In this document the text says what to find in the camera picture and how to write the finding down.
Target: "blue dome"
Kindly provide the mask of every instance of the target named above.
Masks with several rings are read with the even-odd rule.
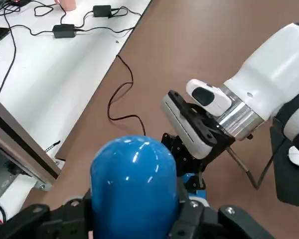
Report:
[[[97,239],[164,239],[177,214],[176,165],[170,151],[146,136],[103,146],[91,166]]]

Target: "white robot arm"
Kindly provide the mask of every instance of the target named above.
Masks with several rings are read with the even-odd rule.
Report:
[[[235,140],[275,117],[299,149],[299,23],[270,37],[220,88],[193,79],[186,91]],[[197,159],[208,156],[213,144],[201,140],[169,95],[162,108],[188,151]]]

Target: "bolt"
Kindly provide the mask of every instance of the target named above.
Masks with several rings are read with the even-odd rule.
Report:
[[[253,139],[253,138],[254,138],[254,136],[252,134],[250,134],[250,135],[247,136],[247,139],[249,139],[249,140]]]
[[[232,207],[226,208],[225,211],[228,212],[230,215],[235,214],[235,210]]]
[[[73,202],[71,203],[71,206],[72,206],[72,207],[76,207],[76,206],[78,206],[79,204],[80,204],[79,201],[73,201]]]
[[[190,204],[193,208],[197,208],[199,206],[198,202],[195,201],[191,201]]]
[[[42,208],[40,208],[40,207],[36,207],[36,208],[33,210],[34,213],[39,213],[39,212],[41,212],[41,211],[42,211]]]

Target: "white table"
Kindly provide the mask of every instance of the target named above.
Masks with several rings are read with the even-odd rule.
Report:
[[[53,0],[42,2],[54,3]],[[143,14],[149,3],[150,0],[77,0],[77,9],[68,12],[63,23],[81,25],[84,14],[91,11],[95,4],[110,4],[112,8],[126,6]],[[37,5],[31,2],[20,13],[9,14],[8,21],[11,25],[26,25],[34,33],[52,30],[55,24],[60,24],[63,11],[59,6],[54,6],[54,11],[44,17],[35,17],[33,8]],[[95,18],[91,13],[83,29],[107,26],[122,30],[135,26],[139,19],[132,13],[110,19]],[[3,16],[0,16],[0,26],[7,27]],[[80,32],[75,38],[54,39],[53,33],[31,36],[25,28],[12,30],[17,47],[16,59],[1,92],[0,102],[43,149],[61,141],[49,151],[48,154],[53,157],[131,31],[115,34],[107,29],[96,29]],[[0,85],[12,56],[13,44],[8,35],[0,41]]]

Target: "power adapter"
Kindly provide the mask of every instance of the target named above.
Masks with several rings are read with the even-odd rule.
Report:
[[[55,25],[52,29],[54,38],[73,38],[76,36],[77,29],[74,24]]]
[[[12,6],[25,6],[27,5],[31,0],[9,0],[9,3]]]
[[[111,5],[95,5],[93,6],[94,17],[108,17],[112,16]]]

